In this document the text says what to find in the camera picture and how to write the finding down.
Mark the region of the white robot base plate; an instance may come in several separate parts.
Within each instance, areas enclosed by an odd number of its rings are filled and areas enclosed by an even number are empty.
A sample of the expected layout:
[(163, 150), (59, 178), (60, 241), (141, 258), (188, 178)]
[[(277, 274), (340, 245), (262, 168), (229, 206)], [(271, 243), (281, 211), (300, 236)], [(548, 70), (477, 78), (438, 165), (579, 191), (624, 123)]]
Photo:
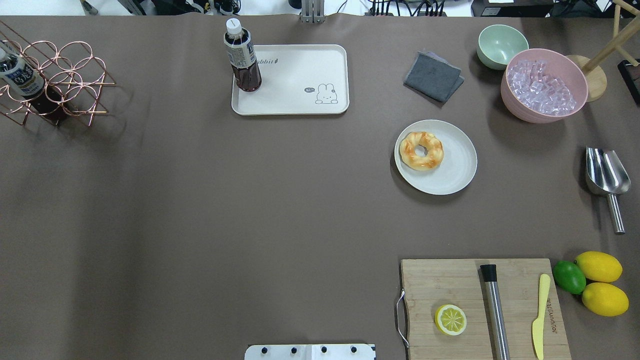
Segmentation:
[(375, 360), (373, 344), (254, 344), (247, 347), (245, 360)]

